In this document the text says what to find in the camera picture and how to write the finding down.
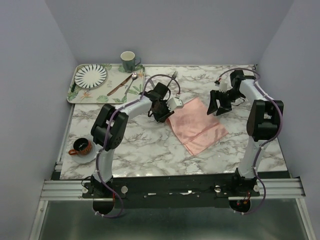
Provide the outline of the pink cloth napkin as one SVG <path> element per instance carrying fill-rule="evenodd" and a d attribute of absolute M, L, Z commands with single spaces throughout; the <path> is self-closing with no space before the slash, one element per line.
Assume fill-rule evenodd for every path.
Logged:
<path fill-rule="evenodd" d="M 196 156 L 228 134 L 219 119 L 207 114 L 207 108 L 198 98 L 176 109 L 167 120 L 173 133 L 187 151 Z"/>

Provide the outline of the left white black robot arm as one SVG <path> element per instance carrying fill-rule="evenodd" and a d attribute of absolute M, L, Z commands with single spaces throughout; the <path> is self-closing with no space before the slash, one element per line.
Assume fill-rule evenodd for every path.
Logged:
<path fill-rule="evenodd" d="M 95 157 L 94 172 L 90 177 L 90 185 L 99 197 L 104 198 L 110 192 L 114 192 L 108 182 L 113 178 L 115 149 L 124 138 L 128 121 L 144 113 L 151 113 L 158 123 L 163 123 L 174 113 L 165 99 L 170 93 L 166 85 L 157 83 L 153 89 L 142 91 L 131 102 L 118 106 L 103 105 L 90 131 L 93 142 L 101 146 Z"/>

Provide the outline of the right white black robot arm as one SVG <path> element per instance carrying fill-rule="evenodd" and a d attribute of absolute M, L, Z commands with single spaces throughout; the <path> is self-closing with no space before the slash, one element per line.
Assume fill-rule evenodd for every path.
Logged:
<path fill-rule="evenodd" d="M 257 179 L 262 156 L 280 134 L 283 126 L 284 103 L 270 97 L 259 85 L 260 75 L 242 67 L 221 73 L 215 83 L 218 90 L 210 91 L 207 114 L 217 116 L 232 110 L 237 99 L 247 99 L 251 104 L 246 123 L 248 145 L 236 172 L 242 179 Z"/>

